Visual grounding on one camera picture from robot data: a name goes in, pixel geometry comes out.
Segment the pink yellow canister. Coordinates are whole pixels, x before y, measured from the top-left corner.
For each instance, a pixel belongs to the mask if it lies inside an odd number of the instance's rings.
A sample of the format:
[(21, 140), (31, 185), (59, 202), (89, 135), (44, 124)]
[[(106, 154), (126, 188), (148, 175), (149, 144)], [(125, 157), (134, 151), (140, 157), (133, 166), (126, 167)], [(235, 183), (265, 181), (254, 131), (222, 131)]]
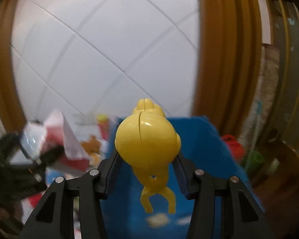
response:
[(102, 139), (109, 139), (109, 118), (105, 114), (98, 114), (96, 116), (96, 121), (100, 130)]

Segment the blue plastic storage crate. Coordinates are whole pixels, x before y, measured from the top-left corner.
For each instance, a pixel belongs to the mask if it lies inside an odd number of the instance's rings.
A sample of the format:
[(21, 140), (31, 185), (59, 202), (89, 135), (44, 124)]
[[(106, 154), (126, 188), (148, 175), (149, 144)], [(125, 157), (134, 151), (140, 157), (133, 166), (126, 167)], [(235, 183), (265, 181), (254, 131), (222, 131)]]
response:
[(213, 125), (204, 117), (171, 118), (181, 138), (180, 153), (169, 165), (168, 186), (176, 212), (167, 225), (149, 226), (140, 203), (142, 185), (132, 168), (110, 145), (106, 160), (111, 175), (102, 213), (109, 238), (274, 238), (250, 190), (248, 178), (235, 162)]

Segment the yellow snowball maker tongs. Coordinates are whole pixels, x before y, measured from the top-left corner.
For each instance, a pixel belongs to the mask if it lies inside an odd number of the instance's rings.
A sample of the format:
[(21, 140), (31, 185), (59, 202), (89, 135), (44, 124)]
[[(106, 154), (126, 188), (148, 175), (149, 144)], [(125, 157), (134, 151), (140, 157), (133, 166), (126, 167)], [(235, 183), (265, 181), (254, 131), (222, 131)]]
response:
[(168, 213), (174, 214), (176, 197), (167, 186), (168, 166), (180, 152), (181, 138), (162, 108), (150, 99), (139, 100), (118, 126), (114, 144), (143, 185), (140, 202), (145, 212), (153, 212), (150, 197), (159, 194), (168, 202)]

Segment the brown bear plush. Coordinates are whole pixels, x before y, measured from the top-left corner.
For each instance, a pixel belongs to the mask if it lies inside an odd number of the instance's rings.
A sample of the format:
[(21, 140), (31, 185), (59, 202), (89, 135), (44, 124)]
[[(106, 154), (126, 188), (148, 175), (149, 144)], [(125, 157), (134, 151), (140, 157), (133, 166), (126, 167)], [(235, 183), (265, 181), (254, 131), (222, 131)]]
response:
[(101, 142), (96, 138), (95, 135), (91, 135), (87, 141), (81, 141), (80, 144), (85, 152), (89, 155), (100, 153)]

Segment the red white tissue pack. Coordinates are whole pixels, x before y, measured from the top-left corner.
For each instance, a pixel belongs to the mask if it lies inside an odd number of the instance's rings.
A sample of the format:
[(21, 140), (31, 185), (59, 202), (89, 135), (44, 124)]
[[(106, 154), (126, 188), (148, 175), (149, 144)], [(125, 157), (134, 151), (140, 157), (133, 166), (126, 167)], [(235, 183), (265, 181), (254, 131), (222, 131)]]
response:
[(21, 146), (33, 160), (46, 156), (48, 151), (61, 147), (57, 163), (69, 172), (85, 173), (90, 157), (74, 135), (64, 114), (53, 110), (43, 123), (28, 122), (21, 133)]

